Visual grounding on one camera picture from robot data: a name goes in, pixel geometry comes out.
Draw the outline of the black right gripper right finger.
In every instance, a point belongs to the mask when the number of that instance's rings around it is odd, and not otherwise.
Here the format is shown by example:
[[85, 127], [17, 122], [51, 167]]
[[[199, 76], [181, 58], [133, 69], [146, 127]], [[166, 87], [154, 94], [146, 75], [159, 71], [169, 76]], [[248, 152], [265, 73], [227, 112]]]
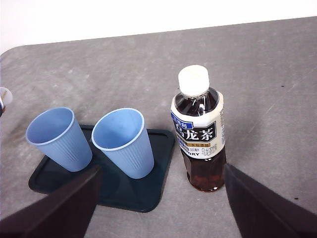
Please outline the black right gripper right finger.
[[224, 166], [230, 208], [244, 238], [315, 238], [317, 216], [231, 164]]

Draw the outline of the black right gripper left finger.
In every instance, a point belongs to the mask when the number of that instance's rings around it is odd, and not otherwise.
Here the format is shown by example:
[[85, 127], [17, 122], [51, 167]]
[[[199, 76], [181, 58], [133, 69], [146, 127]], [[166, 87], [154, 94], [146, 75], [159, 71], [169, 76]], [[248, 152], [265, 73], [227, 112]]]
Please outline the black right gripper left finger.
[[95, 211], [103, 172], [95, 166], [0, 222], [2, 238], [82, 238]]

